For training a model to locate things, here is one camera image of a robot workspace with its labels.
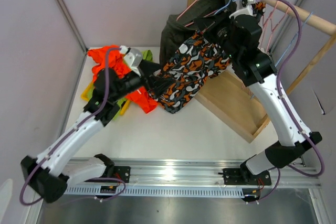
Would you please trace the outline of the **camouflage orange black shorts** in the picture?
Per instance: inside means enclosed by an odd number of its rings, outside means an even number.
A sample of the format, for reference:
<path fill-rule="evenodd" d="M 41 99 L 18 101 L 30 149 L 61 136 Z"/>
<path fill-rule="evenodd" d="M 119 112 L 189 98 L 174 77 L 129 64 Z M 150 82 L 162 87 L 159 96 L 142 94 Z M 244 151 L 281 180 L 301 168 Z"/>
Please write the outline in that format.
<path fill-rule="evenodd" d="M 227 10 L 234 12 L 236 3 Z M 151 97 L 166 112 L 175 114 L 184 108 L 203 87 L 207 79 L 217 77 L 231 64 L 229 56 L 217 44 L 208 42 L 197 29 L 176 50 L 158 77 L 171 78 L 173 84 L 158 98 Z"/>

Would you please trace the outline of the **pink hanger with orange shorts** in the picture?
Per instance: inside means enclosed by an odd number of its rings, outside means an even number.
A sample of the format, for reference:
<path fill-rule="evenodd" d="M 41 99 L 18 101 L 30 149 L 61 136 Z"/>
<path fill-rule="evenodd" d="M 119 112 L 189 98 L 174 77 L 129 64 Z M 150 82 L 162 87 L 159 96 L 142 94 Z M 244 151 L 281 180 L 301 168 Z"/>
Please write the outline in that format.
<path fill-rule="evenodd" d="M 259 48 L 263 50 L 263 52 L 268 52 L 268 48 L 271 42 L 271 38 L 273 35 L 273 25 L 272 25 L 272 18 L 274 15 L 274 12 L 277 9 L 279 2 L 276 1 L 275 6 L 273 7 L 272 11 L 267 16 L 266 20 L 262 20 L 262 36 L 261 36 L 261 42 L 259 45 Z"/>

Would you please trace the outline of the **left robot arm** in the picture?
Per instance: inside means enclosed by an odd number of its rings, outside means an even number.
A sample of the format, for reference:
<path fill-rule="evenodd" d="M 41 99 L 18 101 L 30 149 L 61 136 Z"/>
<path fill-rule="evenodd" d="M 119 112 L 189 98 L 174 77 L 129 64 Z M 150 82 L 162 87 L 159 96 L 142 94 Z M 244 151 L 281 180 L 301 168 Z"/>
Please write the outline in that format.
<path fill-rule="evenodd" d="M 120 109 L 120 99 L 141 87 L 159 97 L 174 83 L 172 78 L 155 76 L 152 62 L 144 61 L 140 67 L 140 74 L 130 71 L 122 78 L 112 68 L 98 72 L 92 97 L 75 123 L 37 157 L 27 155 L 22 159 L 24 189 L 30 187 L 46 203 L 54 203 L 67 188 L 82 182 L 124 183 L 115 176 L 114 161 L 103 154 L 96 154 L 79 165 L 70 165 L 69 161 L 91 137 L 112 121 Z"/>

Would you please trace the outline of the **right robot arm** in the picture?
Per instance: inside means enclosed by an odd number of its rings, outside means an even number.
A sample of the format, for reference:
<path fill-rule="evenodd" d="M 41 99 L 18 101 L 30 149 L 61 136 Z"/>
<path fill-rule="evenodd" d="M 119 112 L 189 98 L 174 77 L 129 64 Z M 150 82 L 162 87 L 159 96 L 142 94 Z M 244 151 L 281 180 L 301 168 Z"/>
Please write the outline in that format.
<path fill-rule="evenodd" d="M 258 49 L 262 28 L 257 19 L 221 14 L 194 22 L 206 40 L 229 56 L 235 75 L 263 105 L 278 136 L 276 143 L 241 164 L 240 179 L 251 184 L 262 172 L 288 166 L 311 148 L 317 151 L 321 134 L 303 123 L 283 90 L 273 61 Z"/>

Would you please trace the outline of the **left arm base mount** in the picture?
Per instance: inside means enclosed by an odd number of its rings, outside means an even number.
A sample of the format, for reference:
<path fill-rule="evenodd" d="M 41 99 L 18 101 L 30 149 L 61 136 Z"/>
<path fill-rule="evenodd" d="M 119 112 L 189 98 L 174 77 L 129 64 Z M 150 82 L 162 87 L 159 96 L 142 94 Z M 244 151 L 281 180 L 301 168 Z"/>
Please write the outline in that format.
<path fill-rule="evenodd" d="M 103 161 L 106 166 L 102 176 L 97 180 L 98 182 L 107 182 L 107 178 L 118 178 L 125 183 L 129 183 L 131 174 L 130 166 L 117 166 L 113 160 L 103 154 L 97 154 L 95 158 Z"/>

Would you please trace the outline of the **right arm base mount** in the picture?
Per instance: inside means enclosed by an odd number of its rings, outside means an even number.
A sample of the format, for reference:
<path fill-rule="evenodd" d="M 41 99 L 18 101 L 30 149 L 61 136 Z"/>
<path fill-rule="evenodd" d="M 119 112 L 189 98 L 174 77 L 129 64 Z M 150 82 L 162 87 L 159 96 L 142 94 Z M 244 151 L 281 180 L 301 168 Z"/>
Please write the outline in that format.
<path fill-rule="evenodd" d="M 265 170 L 258 175 L 253 175 L 249 171 L 243 171 L 240 168 L 223 168 L 218 173 L 222 175 L 225 185 L 261 185 L 270 186 L 272 184 L 269 171 Z"/>

